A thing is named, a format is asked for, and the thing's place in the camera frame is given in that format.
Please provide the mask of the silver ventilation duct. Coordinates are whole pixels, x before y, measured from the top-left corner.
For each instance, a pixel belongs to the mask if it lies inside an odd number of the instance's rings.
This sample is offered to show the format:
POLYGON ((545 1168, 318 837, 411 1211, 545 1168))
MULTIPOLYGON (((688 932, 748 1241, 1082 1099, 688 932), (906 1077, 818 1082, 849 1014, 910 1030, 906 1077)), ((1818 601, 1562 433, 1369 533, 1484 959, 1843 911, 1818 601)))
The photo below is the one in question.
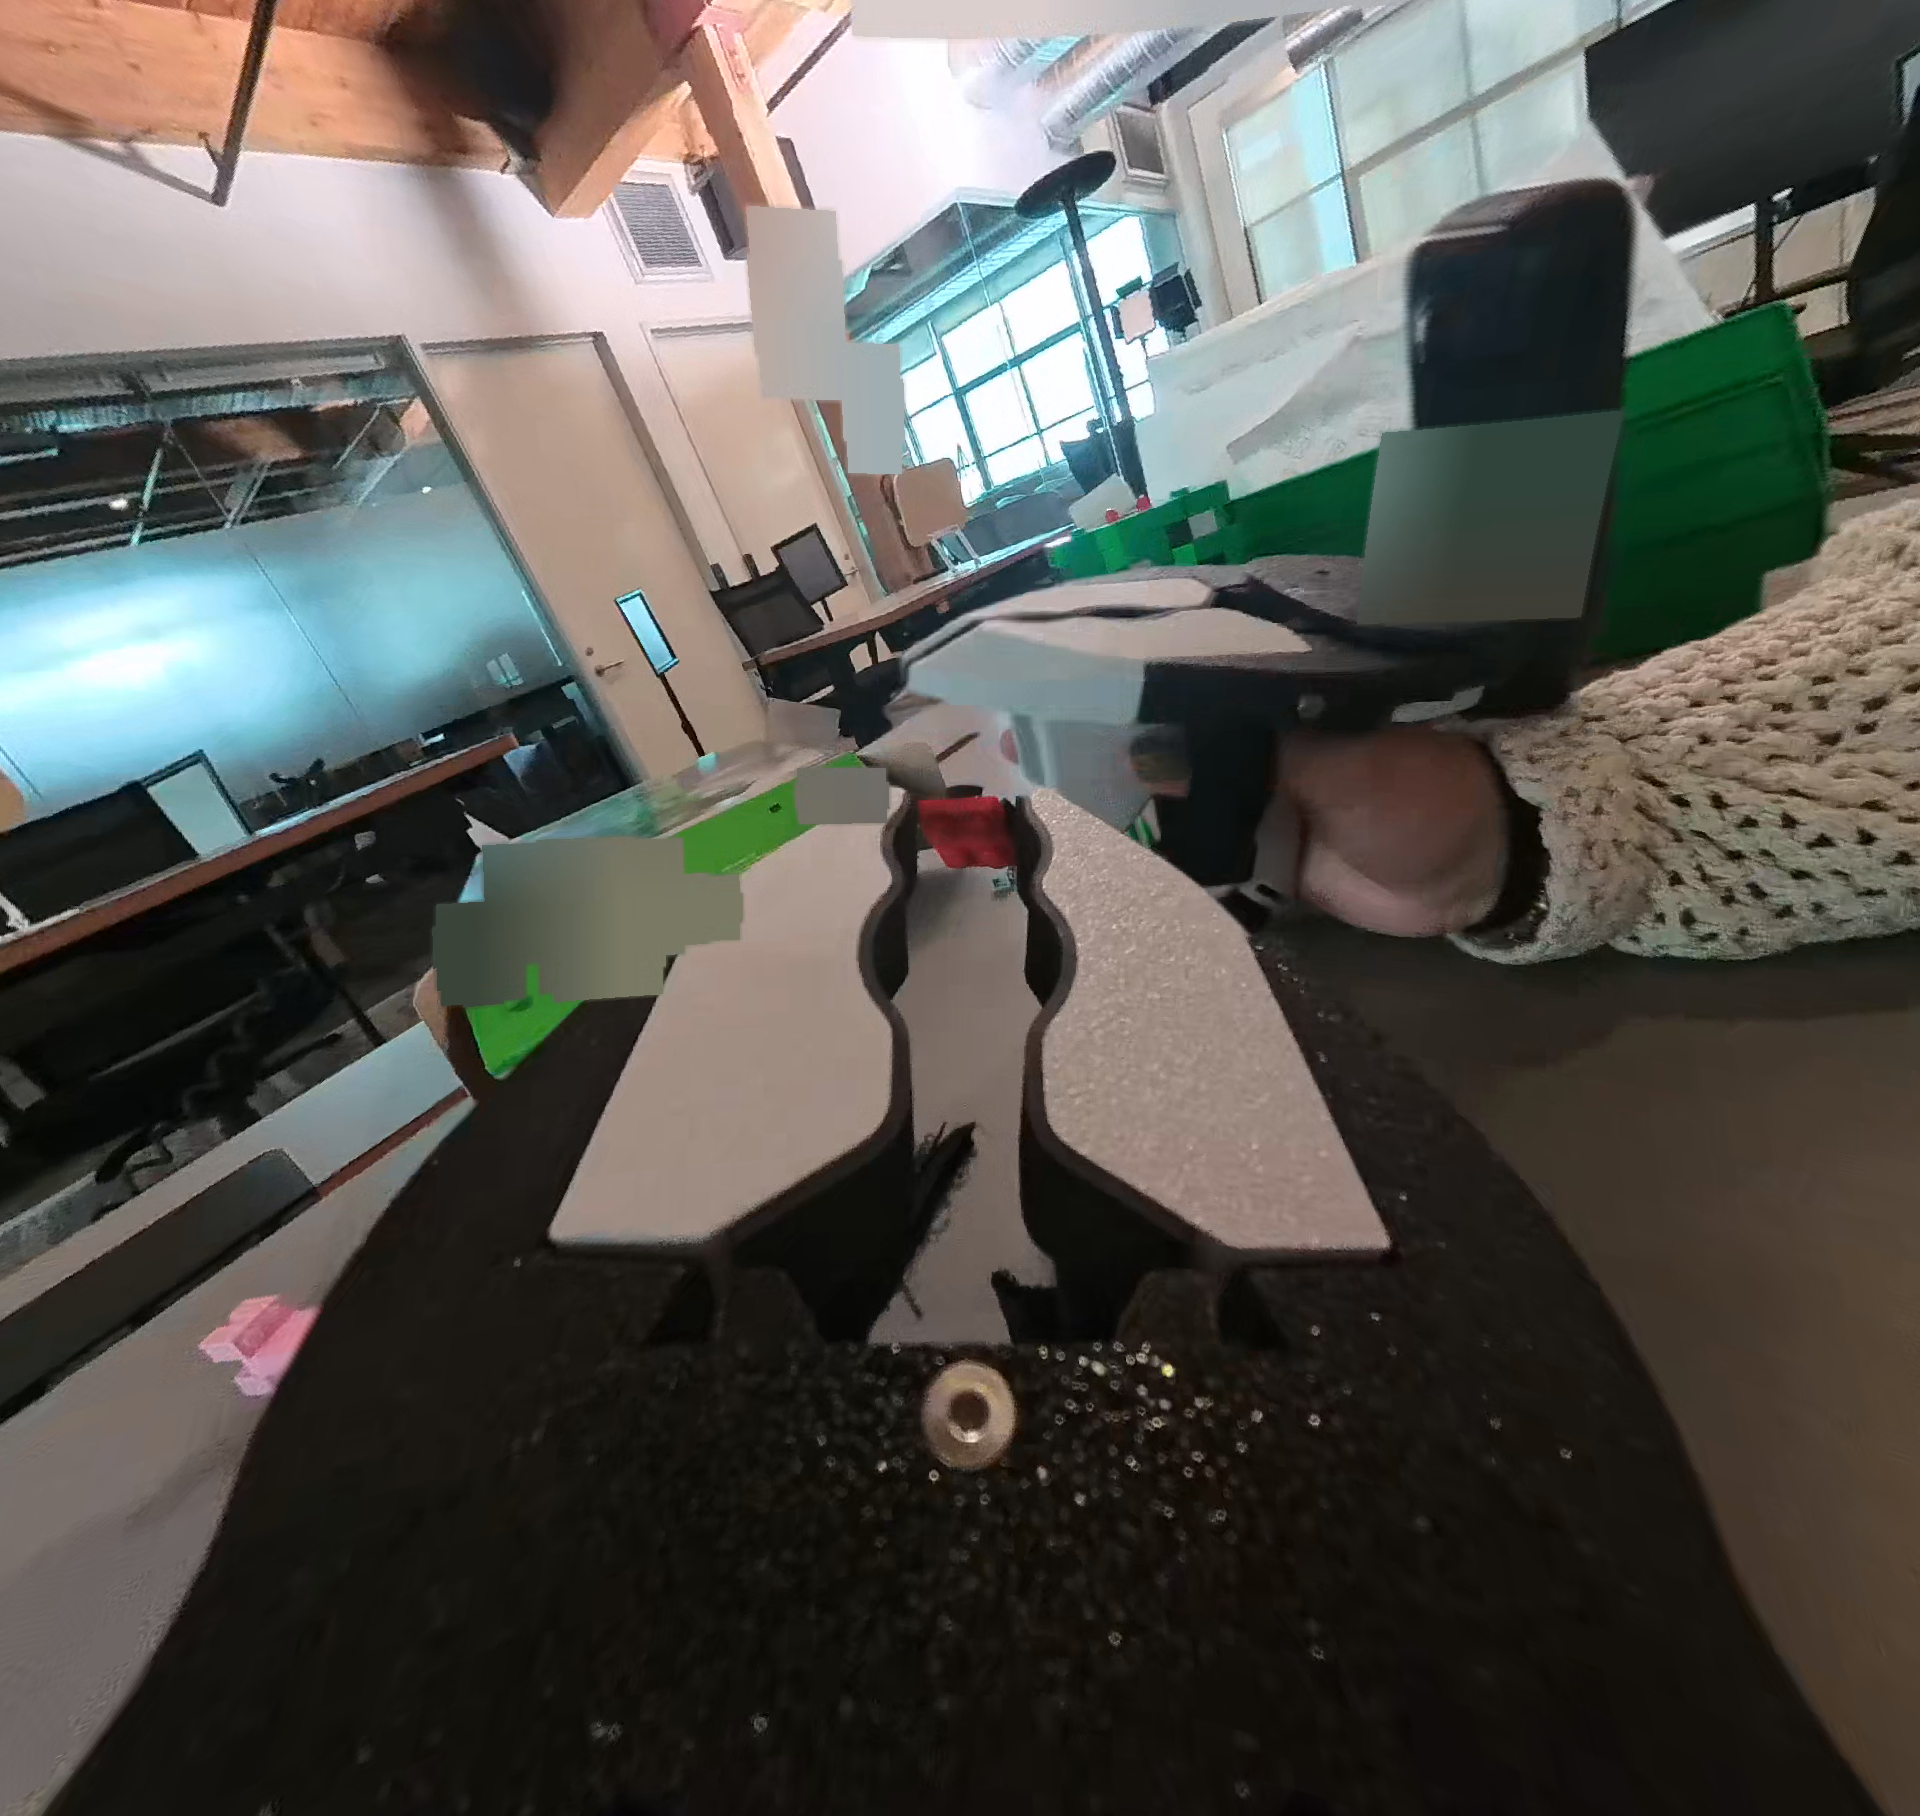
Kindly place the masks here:
POLYGON ((1224 27, 949 43, 947 68, 975 108, 1009 108, 1064 151, 1117 103, 1164 101, 1249 43, 1279 49, 1299 72, 1390 12, 1390 4, 1338 4, 1224 27))

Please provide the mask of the black monitor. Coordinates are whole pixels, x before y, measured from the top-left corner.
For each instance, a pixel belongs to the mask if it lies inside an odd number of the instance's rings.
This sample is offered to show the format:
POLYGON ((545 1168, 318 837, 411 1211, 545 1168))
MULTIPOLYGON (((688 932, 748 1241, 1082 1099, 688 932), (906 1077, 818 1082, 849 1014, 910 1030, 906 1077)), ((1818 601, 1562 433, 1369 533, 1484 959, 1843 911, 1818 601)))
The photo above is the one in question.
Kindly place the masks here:
POLYGON ((1674 0, 1588 49, 1588 117, 1674 237, 1891 148, 1915 43, 1918 0, 1674 0))

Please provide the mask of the small desk monitor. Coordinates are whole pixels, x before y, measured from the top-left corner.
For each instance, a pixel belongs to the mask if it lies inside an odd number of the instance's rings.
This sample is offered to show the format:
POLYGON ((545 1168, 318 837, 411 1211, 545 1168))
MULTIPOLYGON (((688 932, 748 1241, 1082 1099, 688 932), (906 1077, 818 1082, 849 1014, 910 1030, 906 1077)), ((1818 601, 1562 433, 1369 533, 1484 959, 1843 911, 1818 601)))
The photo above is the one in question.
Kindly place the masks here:
POLYGON ((191 848, 196 861, 225 854, 252 839, 242 806, 202 749, 141 776, 139 787, 191 848))

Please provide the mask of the black floor lamp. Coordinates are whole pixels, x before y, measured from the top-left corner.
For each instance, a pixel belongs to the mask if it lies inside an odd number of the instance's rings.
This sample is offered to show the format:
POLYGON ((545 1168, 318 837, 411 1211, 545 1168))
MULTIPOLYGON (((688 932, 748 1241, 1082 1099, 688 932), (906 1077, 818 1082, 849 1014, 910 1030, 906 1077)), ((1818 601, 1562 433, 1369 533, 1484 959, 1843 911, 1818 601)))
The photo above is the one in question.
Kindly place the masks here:
POLYGON ((1114 171, 1114 151, 1082 151, 1034 179, 1024 191, 1021 191, 1014 209, 1018 219, 1027 222, 1045 215, 1061 215, 1067 225, 1070 259, 1073 268, 1076 271, 1078 292, 1085 300, 1085 311, 1091 320, 1094 346, 1098 352, 1098 393, 1101 423, 1107 426, 1118 466, 1126 469, 1128 464, 1137 463, 1137 448, 1133 442, 1136 419, 1123 383, 1123 372, 1117 363, 1114 338, 1109 324, 1107 306, 1101 304, 1098 292, 1098 278, 1091 268, 1091 249, 1080 215, 1082 201, 1107 186, 1114 171))

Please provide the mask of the pink lego piece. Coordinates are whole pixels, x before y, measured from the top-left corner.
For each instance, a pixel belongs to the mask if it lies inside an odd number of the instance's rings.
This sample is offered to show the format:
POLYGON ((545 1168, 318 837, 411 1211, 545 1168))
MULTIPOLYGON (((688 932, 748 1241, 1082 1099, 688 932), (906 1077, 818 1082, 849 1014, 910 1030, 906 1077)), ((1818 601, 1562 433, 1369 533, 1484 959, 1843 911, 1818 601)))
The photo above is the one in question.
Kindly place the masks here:
POLYGON ((247 1298, 198 1343, 198 1355, 227 1368, 241 1396, 263 1400, 273 1396, 318 1317, 319 1308, 312 1303, 247 1298))

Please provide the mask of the person's right hand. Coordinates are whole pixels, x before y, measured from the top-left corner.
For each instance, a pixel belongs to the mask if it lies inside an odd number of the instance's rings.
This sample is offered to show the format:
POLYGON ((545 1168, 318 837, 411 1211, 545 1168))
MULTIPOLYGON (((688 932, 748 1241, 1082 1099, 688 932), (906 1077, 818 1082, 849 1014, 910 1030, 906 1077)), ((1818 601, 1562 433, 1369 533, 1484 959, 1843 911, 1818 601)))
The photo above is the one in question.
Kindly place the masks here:
POLYGON ((1539 908, 1536 810, 1478 738, 1433 727, 1297 730, 1275 761, 1293 897, 1373 935, 1476 937, 1539 908))

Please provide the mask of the green plastic bin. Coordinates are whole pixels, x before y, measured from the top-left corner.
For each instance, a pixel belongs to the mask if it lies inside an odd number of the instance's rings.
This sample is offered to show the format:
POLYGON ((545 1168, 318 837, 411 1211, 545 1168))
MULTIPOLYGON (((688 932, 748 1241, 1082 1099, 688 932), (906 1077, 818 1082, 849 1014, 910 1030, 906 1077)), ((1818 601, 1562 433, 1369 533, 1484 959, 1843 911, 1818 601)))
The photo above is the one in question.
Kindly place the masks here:
MULTIPOLYGON (((1816 554, 1828 523, 1828 426, 1785 308, 1718 323, 1624 365, 1605 588, 1589 651, 1646 660, 1760 605, 1762 577, 1816 554)), ((1070 533, 1064 579, 1136 565, 1359 557, 1376 452, 1242 498, 1224 484, 1070 533)))

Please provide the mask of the black office chair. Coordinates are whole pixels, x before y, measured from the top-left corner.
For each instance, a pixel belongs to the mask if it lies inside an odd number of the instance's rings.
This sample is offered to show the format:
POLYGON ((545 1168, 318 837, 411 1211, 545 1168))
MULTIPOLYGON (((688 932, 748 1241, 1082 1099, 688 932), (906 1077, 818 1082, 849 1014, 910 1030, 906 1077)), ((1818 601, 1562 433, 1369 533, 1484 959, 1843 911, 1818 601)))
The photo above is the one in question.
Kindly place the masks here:
MULTIPOLYGON (((751 666, 776 650, 821 634, 821 610, 835 592, 847 588, 847 577, 818 526, 776 545, 773 565, 772 572, 751 574, 741 584, 727 584, 716 570, 712 572, 711 599, 751 666)), ((755 675, 773 699, 836 706, 829 654, 756 666, 755 675)))

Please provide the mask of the white foam packing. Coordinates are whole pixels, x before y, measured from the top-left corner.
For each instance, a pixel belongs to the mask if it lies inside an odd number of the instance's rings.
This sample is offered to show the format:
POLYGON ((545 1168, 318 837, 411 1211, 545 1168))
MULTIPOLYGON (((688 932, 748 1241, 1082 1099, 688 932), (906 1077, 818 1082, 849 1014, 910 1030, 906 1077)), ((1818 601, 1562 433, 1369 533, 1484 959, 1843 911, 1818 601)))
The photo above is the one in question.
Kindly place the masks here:
POLYGON ((1411 256, 1404 246, 1322 277, 1159 357, 1155 410, 1137 426, 1148 497, 1249 495, 1405 431, 1411 256))

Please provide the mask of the red and black lego piece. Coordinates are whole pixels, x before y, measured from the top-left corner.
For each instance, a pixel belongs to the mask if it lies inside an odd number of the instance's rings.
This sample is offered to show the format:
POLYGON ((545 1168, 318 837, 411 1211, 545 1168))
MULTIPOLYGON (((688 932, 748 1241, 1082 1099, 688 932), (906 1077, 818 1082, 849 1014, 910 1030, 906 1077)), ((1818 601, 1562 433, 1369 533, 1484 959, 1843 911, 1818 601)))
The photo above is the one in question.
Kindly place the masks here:
POLYGON ((1007 870, 1018 849, 1007 803, 997 795, 947 793, 916 803, 925 845, 945 868, 1007 870))

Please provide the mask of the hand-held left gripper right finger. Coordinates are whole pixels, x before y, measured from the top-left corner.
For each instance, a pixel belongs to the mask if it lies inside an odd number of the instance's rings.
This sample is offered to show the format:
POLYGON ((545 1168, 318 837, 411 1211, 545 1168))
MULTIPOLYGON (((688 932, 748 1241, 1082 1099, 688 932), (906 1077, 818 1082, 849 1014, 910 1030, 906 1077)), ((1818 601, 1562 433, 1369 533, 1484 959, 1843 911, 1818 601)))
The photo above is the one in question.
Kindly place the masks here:
POLYGON ((1393 1252, 1242 924, 1050 789, 1018 801, 1021 1220, 1061 1334, 1110 1339, 1157 1275, 1228 1282, 1393 1252))

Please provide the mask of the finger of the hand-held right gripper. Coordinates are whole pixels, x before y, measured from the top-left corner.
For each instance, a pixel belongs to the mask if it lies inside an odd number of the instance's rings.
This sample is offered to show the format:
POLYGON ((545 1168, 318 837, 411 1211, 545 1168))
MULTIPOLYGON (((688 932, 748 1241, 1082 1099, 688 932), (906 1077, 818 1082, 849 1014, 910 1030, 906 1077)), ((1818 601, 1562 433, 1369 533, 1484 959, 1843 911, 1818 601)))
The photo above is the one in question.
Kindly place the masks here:
POLYGON ((1142 647, 1249 647, 1251 617, 1219 601, 1224 584, 1189 572, 1120 574, 1029 591, 955 617, 932 637, 952 647, 981 624, 1143 624, 1142 647))
POLYGON ((947 627, 902 657, 925 699, 1032 723, 1128 727, 1139 720, 1150 619, 983 617, 947 627))

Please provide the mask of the person's right forearm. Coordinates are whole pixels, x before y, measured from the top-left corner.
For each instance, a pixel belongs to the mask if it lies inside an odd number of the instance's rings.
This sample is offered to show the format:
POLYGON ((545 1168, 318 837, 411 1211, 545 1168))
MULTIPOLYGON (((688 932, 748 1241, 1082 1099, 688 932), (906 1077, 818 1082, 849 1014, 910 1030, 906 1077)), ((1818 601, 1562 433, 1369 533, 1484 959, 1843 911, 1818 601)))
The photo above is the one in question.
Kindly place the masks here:
POLYGON ((1915 500, 1843 523, 1793 594, 1721 634, 1465 733, 1517 858, 1454 937, 1469 955, 1722 962, 1915 932, 1915 500))

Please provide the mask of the white wall vent grille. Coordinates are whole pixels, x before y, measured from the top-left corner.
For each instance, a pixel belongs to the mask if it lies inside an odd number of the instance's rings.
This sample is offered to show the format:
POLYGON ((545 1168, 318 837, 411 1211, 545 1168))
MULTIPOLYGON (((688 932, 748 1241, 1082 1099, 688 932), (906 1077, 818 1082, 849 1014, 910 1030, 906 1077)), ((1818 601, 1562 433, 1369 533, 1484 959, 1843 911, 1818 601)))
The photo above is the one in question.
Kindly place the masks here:
POLYGON ((634 280, 641 284, 709 280, 709 256, 678 181, 658 174, 627 177, 613 188, 606 215, 634 280))

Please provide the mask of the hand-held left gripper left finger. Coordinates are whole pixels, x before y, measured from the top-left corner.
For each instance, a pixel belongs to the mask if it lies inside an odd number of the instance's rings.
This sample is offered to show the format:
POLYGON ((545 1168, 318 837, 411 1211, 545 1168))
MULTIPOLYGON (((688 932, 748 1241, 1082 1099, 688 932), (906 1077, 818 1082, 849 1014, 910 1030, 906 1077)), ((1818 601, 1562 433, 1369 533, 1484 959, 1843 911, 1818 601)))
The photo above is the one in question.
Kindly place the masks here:
POLYGON ((866 1339, 920 1213, 906 982, 918 821, 819 825, 741 878, 741 937, 664 975, 548 1228, 563 1252, 782 1273, 866 1339))

